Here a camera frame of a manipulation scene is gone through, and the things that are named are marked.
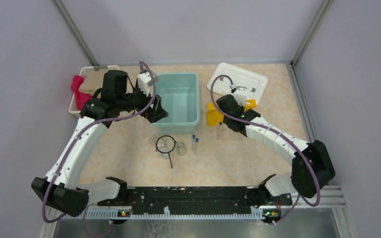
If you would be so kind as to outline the small clear glass dish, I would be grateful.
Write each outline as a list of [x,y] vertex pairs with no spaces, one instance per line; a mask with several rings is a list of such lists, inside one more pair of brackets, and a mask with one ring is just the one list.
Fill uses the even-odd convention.
[[160,157],[163,158],[163,159],[169,159],[170,158],[170,149],[167,149],[167,148],[162,148],[160,149]]

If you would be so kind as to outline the white perforated plastic basket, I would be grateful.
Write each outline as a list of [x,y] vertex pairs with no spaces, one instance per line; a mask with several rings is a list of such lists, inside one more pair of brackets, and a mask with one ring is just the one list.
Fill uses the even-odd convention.
[[[90,72],[90,71],[102,71],[102,70],[109,71],[109,70],[119,70],[119,69],[120,69],[120,67],[118,65],[85,66],[85,67],[81,68],[80,72],[77,75],[80,75],[80,76],[85,78],[87,76],[88,72]],[[76,102],[75,96],[73,94],[72,98],[71,98],[71,102],[70,102],[68,112],[79,118],[80,117],[80,111],[81,111],[82,106],[84,104],[80,104],[80,103]]]

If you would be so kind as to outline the white plastic tray lid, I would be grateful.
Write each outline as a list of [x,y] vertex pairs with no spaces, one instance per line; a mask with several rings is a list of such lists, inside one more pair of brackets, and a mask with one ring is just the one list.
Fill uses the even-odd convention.
[[214,79],[219,75],[227,75],[233,80],[237,87],[246,88],[248,91],[247,99],[255,100],[257,106],[260,104],[268,85],[268,78],[266,76],[226,62],[221,62],[207,82],[206,87],[208,90],[211,89]]

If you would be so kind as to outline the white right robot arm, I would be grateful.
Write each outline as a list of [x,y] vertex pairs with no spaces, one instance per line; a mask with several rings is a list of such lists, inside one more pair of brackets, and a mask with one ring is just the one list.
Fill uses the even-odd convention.
[[298,193],[313,198],[335,177],[335,169],[325,144],[298,139],[273,126],[260,113],[239,105],[231,94],[216,100],[224,124],[236,133],[256,140],[284,158],[288,173],[268,176],[259,185],[254,205],[273,204],[279,196]]

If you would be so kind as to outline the beige cloth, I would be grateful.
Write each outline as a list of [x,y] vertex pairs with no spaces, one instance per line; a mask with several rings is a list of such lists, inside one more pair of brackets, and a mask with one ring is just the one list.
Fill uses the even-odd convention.
[[79,90],[92,96],[98,89],[103,87],[103,80],[106,72],[108,71],[102,70],[88,72]]

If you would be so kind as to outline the clear glass beaker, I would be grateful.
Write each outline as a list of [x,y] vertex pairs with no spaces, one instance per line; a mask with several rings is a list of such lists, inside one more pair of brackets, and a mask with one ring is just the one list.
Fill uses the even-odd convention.
[[178,141],[176,143],[176,152],[180,156],[184,156],[188,151],[186,144],[183,141]]

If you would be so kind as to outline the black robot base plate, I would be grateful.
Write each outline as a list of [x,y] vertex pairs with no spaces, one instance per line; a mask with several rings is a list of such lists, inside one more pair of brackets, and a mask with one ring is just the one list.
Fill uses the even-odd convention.
[[248,215],[261,206],[292,205],[289,194],[266,196],[258,187],[188,186],[129,187],[99,206],[130,206],[134,215]]

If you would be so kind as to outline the teal plastic bin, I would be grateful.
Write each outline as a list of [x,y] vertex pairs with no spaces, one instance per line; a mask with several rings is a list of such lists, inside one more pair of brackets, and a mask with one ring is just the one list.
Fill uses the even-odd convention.
[[199,75],[195,72],[158,74],[156,93],[169,114],[153,125],[162,134],[193,134],[200,122]]

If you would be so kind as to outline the pink cloth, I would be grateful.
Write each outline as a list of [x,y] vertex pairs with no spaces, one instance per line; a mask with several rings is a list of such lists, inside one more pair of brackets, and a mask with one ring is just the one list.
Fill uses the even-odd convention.
[[75,99],[76,99],[76,102],[80,103],[80,104],[84,104],[86,103],[90,98],[92,98],[91,95],[87,94],[87,93],[83,93],[79,90],[80,86],[83,84],[84,82],[84,77],[80,76],[80,75],[75,75],[72,79],[72,83],[71,83],[71,89],[73,90],[73,93],[74,93],[74,96],[75,96]]

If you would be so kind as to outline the clear glass flask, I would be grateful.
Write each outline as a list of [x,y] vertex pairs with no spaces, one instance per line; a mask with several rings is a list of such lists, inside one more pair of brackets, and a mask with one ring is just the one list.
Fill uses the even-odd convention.
[[150,136],[149,142],[152,146],[157,147],[157,148],[162,148],[166,145],[166,137],[163,137],[162,134],[159,132],[154,133]]

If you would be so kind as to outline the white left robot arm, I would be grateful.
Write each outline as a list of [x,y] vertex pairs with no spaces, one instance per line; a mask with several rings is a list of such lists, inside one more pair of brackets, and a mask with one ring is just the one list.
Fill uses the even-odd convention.
[[132,92],[127,92],[128,73],[109,70],[104,74],[102,87],[84,104],[74,133],[55,165],[43,178],[34,178],[31,187],[47,207],[64,215],[77,217],[87,206],[105,200],[117,205],[128,201],[127,183],[107,177],[100,182],[79,184],[80,175],[100,138],[112,122],[137,115],[150,123],[168,116],[162,108],[161,97],[155,92],[157,75],[148,69],[140,72]]

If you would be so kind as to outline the yellow test tube rack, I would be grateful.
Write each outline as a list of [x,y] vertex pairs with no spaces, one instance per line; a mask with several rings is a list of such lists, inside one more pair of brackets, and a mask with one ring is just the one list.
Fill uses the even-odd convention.
[[[255,99],[247,99],[244,111],[253,109],[257,106]],[[215,107],[213,103],[207,104],[207,125],[208,126],[217,126],[223,123],[224,115],[221,114]]]

